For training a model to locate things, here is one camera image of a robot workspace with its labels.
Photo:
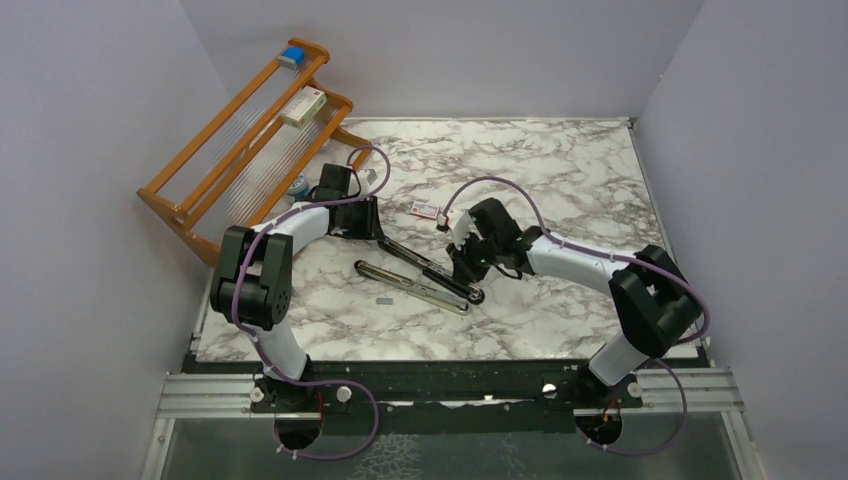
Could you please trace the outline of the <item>black stapler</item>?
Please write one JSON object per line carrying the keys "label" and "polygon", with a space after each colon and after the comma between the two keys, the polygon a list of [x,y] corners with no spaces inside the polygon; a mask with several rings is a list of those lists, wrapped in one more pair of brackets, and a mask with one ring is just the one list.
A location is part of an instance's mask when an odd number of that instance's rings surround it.
{"label": "black stapler", "polygon": [[485,294],[480,287],[455,280],[452,274],[441,265],[400,243],[386,237],[378,241],[378,246],[387,253],[418,267],[426,278],[452,294],[464,298],[472,305],[480,305],[485,300]]}

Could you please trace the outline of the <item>red white staple box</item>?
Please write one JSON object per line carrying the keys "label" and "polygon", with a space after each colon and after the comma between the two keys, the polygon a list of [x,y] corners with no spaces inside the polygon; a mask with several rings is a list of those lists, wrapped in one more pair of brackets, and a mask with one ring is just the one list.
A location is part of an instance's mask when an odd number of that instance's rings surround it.
{"label": "red white staple box", "polygon": [[414,201],[410,207],[409,213],[416,217],[436,220],[440,213],[440,208],[426,202]]}

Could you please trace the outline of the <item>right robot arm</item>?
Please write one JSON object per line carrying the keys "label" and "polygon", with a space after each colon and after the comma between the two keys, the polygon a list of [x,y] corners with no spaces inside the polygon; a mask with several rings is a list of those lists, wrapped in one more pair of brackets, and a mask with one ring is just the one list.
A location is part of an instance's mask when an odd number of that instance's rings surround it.
{"label": "right robot arm", "polygon": [[457,280],[476,283],[498,267],[516,277],[575,282],[612,300],[620,331],[588,360],[576,383],[579,398],[592,407],[612,399],[637,367],[663,357],[703,314],[677,265],[656,245],[630,257],[566,246],[539,225],[521,228],[495,198],[441,213],[437,227],[451,235],[446,250]]}

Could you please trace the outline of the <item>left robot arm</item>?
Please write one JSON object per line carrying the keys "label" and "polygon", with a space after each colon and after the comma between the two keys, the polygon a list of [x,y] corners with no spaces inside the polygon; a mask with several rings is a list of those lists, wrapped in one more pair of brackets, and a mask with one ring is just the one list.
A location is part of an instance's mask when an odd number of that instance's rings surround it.
{"label": "left robot arm", "polygon": [[349,167],[333,165],[321,176],[331,181],[328,186],[265,223],[229,227],[221,243],[210,307],[248,337],[277,398],[290,410],[309,406],[318,386],[310,357],[286,319],[295,254],[334,232],[352,240],[383,237],[376,193],[342,192],[342,183],[355,174]]}

